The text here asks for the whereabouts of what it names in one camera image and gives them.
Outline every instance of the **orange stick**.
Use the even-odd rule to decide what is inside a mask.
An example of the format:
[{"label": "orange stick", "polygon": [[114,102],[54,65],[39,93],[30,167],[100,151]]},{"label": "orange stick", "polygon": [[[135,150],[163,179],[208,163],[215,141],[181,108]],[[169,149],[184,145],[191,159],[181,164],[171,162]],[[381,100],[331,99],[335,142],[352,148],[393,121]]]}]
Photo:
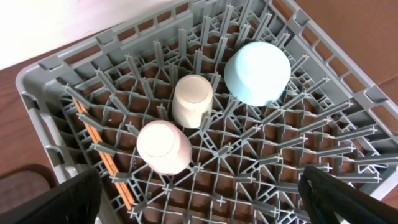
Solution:
[{"label": "orange stick", "polygon": [[[81,113],[82,111],[87,113],[87,109],[84,107],[83,104],[81,104],[74,98],[72,98],[72,99],[73,99],[73,102],[75,103],[75,106],[79,113]],[[93,142],[97,142],[97,141],[102,142],[103,141],[100,134],[98,133],[98,131],[95,128],[91,127],[89,124],[87,124],[85,122],[83,122],[83,123],[88,131],[88,134],[91,136]],[[115,173],[119,172],[112,157],[109,154],[99,152],[99,156],[104,161],[105,167],[108,170],[110,175],[114,175]],[[123,199],[123,202],[126,204],[127,209],[130,210],[132,208],[131,204],[134,203],[134,199],[133,199],[126,183],[115,183],[115,185],[116,185],[116,188],[117,188],[120,196]]]}]

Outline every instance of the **pink cup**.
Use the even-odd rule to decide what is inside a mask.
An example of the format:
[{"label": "pink cup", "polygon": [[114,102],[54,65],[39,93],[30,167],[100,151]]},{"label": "pink cup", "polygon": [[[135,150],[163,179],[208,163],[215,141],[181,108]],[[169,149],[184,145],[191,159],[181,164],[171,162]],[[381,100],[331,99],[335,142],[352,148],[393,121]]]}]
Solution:
[{"label": "pink cup", "polygon": [[174,175],[191,161],[192,146],[188,138],[168,121],[152,121],[139,132],[137,150],[156,173]]}]

